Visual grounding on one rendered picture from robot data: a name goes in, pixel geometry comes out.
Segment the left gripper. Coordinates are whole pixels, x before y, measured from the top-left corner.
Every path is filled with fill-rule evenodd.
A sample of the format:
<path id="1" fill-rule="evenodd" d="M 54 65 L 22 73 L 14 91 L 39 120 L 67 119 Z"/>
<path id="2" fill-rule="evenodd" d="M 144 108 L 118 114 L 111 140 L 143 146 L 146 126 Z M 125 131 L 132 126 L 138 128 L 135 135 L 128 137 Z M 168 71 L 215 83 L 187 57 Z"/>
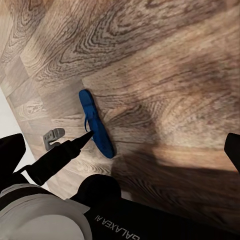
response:
<path id="1" fill-rule="evenodd" d="M 72 159 L 80 155 L 81 149 L 94 136 L 95 132 L 87 131 L 87 134 L 78 137 L 74 141 L 67 140 L 59 146 L 55 146 L 40 159 L 45 161 L 51 168 L 53 175 L 57 174 Z"/>

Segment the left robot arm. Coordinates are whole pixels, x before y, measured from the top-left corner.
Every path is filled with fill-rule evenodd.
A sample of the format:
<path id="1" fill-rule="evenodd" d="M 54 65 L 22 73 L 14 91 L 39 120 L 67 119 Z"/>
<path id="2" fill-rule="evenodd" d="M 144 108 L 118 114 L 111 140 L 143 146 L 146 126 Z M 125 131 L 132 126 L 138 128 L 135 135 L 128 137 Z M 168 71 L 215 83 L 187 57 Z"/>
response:
<path id="1" fill-rule="evenodd" d="M 87 134 L 78 137 L 74 141 L 58 142 L 57 140 L 65 136 L 65 134 L 64 128 L 55 128 L 45 134 L 43 140 L 47 153 L 32 165 L 25 165 L 17 172 L 13 172 L 3 190 L 7 190 L 14 184 L 30 184 L 22 174 L 24 170 L 26 170 L 37 186 L 41 187 L 72 159 L 80 155 L 81 149 L 94 136 L 95 132 L 93 130 L 87 131 Z"/>

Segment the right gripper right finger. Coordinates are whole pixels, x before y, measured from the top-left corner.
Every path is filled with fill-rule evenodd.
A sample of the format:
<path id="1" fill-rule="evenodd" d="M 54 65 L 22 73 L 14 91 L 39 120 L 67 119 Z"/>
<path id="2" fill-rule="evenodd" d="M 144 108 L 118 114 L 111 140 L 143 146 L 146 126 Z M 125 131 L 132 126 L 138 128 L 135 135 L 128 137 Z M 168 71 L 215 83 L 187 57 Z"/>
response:
<path id="1" fill-rule="evenodd" d="M 224 151 L 240 173 L 240 135 L 229 133 L 227 135 Z"/>

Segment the sandal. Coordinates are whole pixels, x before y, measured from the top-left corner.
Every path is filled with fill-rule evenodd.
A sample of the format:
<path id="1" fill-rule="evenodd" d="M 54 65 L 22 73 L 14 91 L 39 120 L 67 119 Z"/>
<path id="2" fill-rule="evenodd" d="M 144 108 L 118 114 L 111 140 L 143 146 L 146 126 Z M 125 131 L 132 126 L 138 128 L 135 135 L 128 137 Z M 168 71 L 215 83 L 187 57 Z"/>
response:
<path id="1" fill-rule="evenodd" d="M 99 150 L 109 159 L 114 158 L 115 152 L 109 135 L 107 134 L 94 104 L 93 97 L 91 93 L 87 89 L 82 89 L 79 92 L 79 99 L 81 101 L 84 113 L 85 113 L 85 121 L 84 126 L 85 129 L 86 123 L 88 121 L 88 125 L 91 131 L 94 131 L 93 141 L 99 148 Z"/>

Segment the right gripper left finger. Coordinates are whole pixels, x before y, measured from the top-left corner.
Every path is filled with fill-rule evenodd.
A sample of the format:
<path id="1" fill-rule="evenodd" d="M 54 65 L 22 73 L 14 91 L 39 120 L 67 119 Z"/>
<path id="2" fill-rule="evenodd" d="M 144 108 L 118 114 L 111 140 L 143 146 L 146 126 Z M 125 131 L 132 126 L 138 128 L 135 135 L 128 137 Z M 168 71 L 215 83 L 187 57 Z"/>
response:
<path id="1" fill-rule="evenodd" d="M 0 138 L 0 193 L 26 153 L 22 133 Z"/>

